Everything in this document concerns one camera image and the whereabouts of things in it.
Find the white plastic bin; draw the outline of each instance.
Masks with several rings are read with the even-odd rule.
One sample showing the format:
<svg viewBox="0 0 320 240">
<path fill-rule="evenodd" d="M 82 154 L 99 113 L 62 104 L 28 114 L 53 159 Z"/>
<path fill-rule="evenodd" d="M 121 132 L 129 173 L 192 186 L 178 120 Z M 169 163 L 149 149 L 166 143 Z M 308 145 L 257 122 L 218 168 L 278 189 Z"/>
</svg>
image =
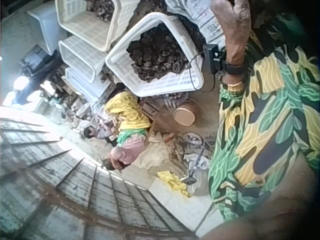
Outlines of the white plastic bin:
<svg viewBox="0 0 320 240">
<path fill-rule="evenodd" d="M 86 11 L 85 0 L 55 0 L 60 25 L 101 52 L 126 30 L 140 0 L 112 0 L 114 12 L 109 22 L 103 22 L 93 12 Z"/>
<path fill-rule="evenodd" d="M 180 74 L 169 72 L 164 77 L 155 78 L 151 82 L 141 80 L 134 72 L 131 66 L 134 61 L 127 52 L 129 44 L 139 40 L 142 33 L 161 23 L 164 23 L 171 31 L 189 61 L 198 54 L 190 35 L 176 16 L 167 16 L 160 12 L 146 15 L 122 37 L 105 58 L 106 65 L 110 70 L 139 97 L 195 90 L 188 69 Z M 191 76 L 196 89 L 200 89 L 204 84 L 201 72 L 202 62 L 203 58 L 199 55 L 191 63 Z"/>
<path fill-rule="evenodd" d="M 54 54 L 58 42 L 67 38 L 67 31 L 59 25 L 55 2 L 44 3 L 27 13 L 35 42 L 49 55 Z"/>
<path fill-rule="evenodd" d="M 71 67 L 65 69 L 65 79 L 68 85 L 71 85 L 73 90 L 76 90 L 80 94 L 84 95 L 89 101 L 97 101 L 104 93 L 107 87 L 110 85 L 109 80 L 105 80 L 103 83 L 100 81 L 102 76 L 99 74 L 93 83 L 89 83 L 84 79 L 81 74 Z"/>
<path fill-rule="evenodd" d="M 59 41 L 62 60 L 92 83 L 101 72 L 107 54 L 76 36 Z"/>
</svg>

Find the green cloth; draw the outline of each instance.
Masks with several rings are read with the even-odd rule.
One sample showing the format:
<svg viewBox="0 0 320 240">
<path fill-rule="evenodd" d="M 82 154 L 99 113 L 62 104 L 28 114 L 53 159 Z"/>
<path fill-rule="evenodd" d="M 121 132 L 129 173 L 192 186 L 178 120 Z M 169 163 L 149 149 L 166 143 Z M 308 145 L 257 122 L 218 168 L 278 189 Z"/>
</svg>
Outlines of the green cloth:
<svg viewBox="0 0 320 240">
<path fill-rule="evenodd" d="M 319 171 L 318 58 L 303 45 L 291 15 L 251 33 L 246 86 L 221 85 L 219 127 L 209 192 L 225 221 L 263 202 L 290 171 L 298 152 Z"/>
<path fill-rule="evenodd" d="M 147 136 L 148 132 L 145 128 L 140 129 L 124 129 L 121 130 L 117 139 L 117 145 L 122 147 L 124 142 L 132 135 L 132 134 L 142 134 Z"/>
</svg>

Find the yellow cloth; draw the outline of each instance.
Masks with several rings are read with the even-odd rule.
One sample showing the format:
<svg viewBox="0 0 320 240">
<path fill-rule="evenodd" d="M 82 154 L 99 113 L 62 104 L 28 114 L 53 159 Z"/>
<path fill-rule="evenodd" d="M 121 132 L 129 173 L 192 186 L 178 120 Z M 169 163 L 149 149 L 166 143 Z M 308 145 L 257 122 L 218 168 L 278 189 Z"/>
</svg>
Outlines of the yellow cloth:
<svg viewBox="0 0 320 240">
<path fill-rule="evenodd" d="M 137 97 L 128 91 L 123 91 L 111 98 L 104 106 L 107 113 L 115 115 L 120 121 L 120 130 L 146 129 L 151 123 L 137 104 Z"/>
<path fill-rule="evenodd" d="M 187 191 L 187 185 L 180 181 L 179 177 L 170 171 L 158 171 L 158 177 L 167 183 L 173 190 L 181 191 L 183 195 L 190 198 L 191 195 Z"/>
</svg>

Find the corrugated metal wall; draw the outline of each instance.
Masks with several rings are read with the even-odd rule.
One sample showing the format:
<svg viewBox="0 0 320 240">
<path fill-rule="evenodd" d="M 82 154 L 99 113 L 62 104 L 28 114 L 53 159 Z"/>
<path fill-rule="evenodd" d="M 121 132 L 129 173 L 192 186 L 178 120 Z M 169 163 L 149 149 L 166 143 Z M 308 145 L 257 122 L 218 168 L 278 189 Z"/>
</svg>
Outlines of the corrugated metal wall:
<svg viewBox="0 0 320 240">
<path fill-rule="evenodd" d="M 1 115 L 1 237 L 195 238 L 147 190 L 100 168 L 47 127 L 31 124 L 35 114 L 28 114 L 29 122 L 26 115 Z"/>
</svg>

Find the white plastic basket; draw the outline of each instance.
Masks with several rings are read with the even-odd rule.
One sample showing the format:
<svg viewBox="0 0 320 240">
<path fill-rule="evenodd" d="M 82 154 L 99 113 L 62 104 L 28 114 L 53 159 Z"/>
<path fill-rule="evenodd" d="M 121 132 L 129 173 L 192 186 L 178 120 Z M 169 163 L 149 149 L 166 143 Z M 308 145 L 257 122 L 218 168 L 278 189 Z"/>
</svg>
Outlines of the white plastic basket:
<svg viewBox="0 0 320 240">
<path fill-rule="evenodd" d="M 93 12 L 86 11 L 85 0 L 55 0 L 60 25 L 101 52 L 126 30 L 140 0 L 112 0 L 114 12 L 109 22 L 103 22 Z"/>
<path fill-rule="evenodd" d="M 59 41 L 62 60 L 92 83 L 101 72 L 107 54 L 76 36 Z"/>
<path fill-rule="evenodd" d="M 59 25 L 55 3 L 44 3 L 27 13 L 35 42 L 49 55 L 54 54 L 58 42 L 67 38 L 67 31 Z"/>
<path fill-rule="evenodd" d="M 65 69 L 65 79 L 67 85 L 71 85 L 73 90 L 76 90 L 80 94 L 84 95 L 89 101 L 97 101 L 104 93 L 107 87 L 110 85 L 109 80 L 105 80 L 103 83 L 100 81 L 102 76 L 99 74 L 93 83 L 89 83 L 84 79 L 81 74 L 71 67 Z"/>
<path fill-rule="evenodd" d="M 194 91 L 189 70 L 176 74 L 169 72 L 160 79 L 151 82 L 141 80 L 134 72 L 127 48 L 132 41 L 140 39 L 140 35 L 147 30 L 164 23 L 177 40 L 187 59 L 190 61 L 198 50 L 185 27 L 176 16 L 167 16 L 160 12 L 152 12 L 141 19 L 122 39 L 114 46 L 105 58 L 106 65 L 111 71 L 137 96 L 147 97 L 153 95 L 169 94 L 176 92 Z M 196 89 L 204 84 L 201 72 L 203 58 L 199 55 L 191 62 L 191 76 Z"/>
</svg>

